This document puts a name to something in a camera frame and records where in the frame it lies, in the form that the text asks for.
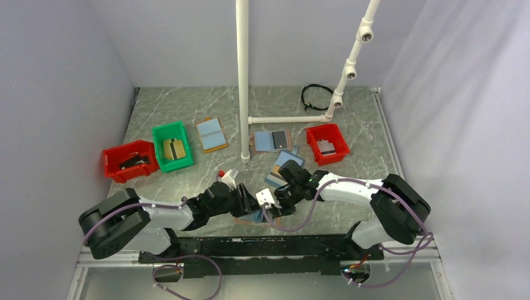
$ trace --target red plastic bin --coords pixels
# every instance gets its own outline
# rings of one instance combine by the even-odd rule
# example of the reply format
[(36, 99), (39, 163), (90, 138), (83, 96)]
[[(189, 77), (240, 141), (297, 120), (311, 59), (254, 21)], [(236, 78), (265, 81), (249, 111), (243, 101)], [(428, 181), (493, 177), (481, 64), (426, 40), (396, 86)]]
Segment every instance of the red plastic bin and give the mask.
[[(338, 163), (349, 154), (349, 147), (339, 130), (337, 124), (324, 124), (306, 129), (307, 143), (311, 146), (315, 161), (319, 166)], [(335, 147), (335, 154), (323, 156), (318, 149), (317, 141), (327, 140)]]
[[(147, 156), (150, 164), (139, 164), (138, 166), (121, 169), (119, 165), (133, 158), (135, 155)], [(139, 176), (149, 176), (160, 169), (154, 155), (154, 144), (147, 141), (134, 141), (129, 144), (103, 150), (103, 163), (105, 177), (110, 177), (117, 183), (126, 183), (127, 180)]]

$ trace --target robotic arm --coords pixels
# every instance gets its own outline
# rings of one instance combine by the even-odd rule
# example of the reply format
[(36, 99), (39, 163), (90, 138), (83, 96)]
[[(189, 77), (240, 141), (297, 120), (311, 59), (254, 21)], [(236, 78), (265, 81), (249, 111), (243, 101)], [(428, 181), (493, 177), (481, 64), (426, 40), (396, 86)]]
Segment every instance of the robotic arm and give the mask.
[(256, 199), (244, 184), (236, 185), (226, 174), (198, 196), (183, 198), (177, 206), (145, 199), (130, 188), (123, 189), (84, 212), (79, 224), (95, 259), (107, 258), (120, 250), (161, 254), (177, 243), (175, 231), (195, 230), (219, 214), (230, 213), (237, 218), (265, 206), (272, 218), (278, 218), (293, 214), (296, 204), (303, 199), (313, 200), (317, 196), (317, 201), (353, 203), (375, 212), (374, 219), (354, 224), (345, 238), (349, 251), (362, 253), (384, 241), (412, 244), (421, 231), (402, 205), (371, 187), (372, 184), (391, 189), (403, 198), (421, 221), (431, 212), (429, 204), (395, 174), (383, 180), (359, 181), (322, 170), (311, 174), (294, 161), (286, 162), (279, 173), (288, 184), (274, 191), (276, 199), (268, 189), (257, 193)]

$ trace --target marble tabletop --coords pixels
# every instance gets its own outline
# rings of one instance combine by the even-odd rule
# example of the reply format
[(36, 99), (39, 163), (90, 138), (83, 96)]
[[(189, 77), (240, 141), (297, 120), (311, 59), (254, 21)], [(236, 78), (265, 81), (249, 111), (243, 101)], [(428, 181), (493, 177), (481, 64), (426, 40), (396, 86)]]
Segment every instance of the marble tabletop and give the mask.
[[(260, 86), (249, 88), (251, 116), (307, 116), (300, 102), (301, 86)], [(306, 101), (326, 107), (330, 94), (318, 88), (306, 91)], [(298, 146), (298, 154), (306, 160), (309, 172), (327, 170), (341, 176), (361, 179), (384, 178), (395, 173), (388, 149), (379, 111), (369, 87), (347, 87), (344, 105), (335, 110), (336, 123), (346, 140), (350, 154), (343, 161), (319, 167), (314, 162), (311, 148), (306, 143), (305, 129), (320, 123), (253, 124), (249, 132), (288, 129), (292, 143)], [(160, 170), (148, 177), (137, 177), (125, 184), (113, 182), (109, 195), (122, 188), (134, 188), (142, 197), (178, 202), (182, 196), (193, 197), (210, 186), (219, 170), (238, 169), (238, 183), (244, 183), (251, 194), (271, 186), (264, 182), (278, 153), (252, 154), (248, 164), (241, 162), (241, 137), (239, 135), (239, 99), (237, 87), (165, 87), (141, 88), (132, 111), (123, 143), (138, 139), (153, 141), (151, 129), (167, 123), (182, 121), (186, 127), (195, 164), (177, 171), (162, 173)], [(229, 146), (203, 153), (196, 122), (206, 117), (219, 118)], [(281, 219), (284, 227), (294, 227), (305, 218), (309, 201), (300, 202), (296, 214)], [(195, 231), (178, 232), (179, 236), (253, 236), (278, 234), (326, 234), (345, 233), (357, 221), (371, 218), (372, 212), (343, 202), (317, 203), (308, 224), (300, 231), (288, 233), (269, 226), (239, 224), (230, 214), (212, 217), (207, 226)]]

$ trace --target white wall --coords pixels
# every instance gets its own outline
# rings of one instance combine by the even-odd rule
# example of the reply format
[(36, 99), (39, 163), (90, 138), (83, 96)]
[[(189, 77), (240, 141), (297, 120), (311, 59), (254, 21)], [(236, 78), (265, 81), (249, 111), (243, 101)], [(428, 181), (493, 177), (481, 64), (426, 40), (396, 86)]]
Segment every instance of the white wall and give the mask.
[[(90, 0), (136, 86), (238, 83), (235, 0)], [(250, 84), (336, 85), (369, 0), (251, 0)], [(382, 1), (355, 85), (380, 86), (425, 0)]]
[(382, 86), (456, 299), (530, 299), (530, 3), (429, 0)]
[(85, 0), (0, 10), (0, 299), (64, 299), (133, 85)]

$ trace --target green bin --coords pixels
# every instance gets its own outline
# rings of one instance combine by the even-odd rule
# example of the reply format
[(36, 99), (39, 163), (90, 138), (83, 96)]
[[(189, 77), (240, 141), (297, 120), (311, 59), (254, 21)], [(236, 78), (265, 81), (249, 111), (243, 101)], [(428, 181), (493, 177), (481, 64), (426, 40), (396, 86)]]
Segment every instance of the green bin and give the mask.
[[(189, 148), (188, 136), (182, 121), (166, 124), (152, 129), (154, 152), (160, 170), (164, 173), (182, 169), (193, 165), (193, 157)], [(167, 139), (180, 139), (184, 145), (186, 157), (171, 160), (164, 157), (163, 142)]]

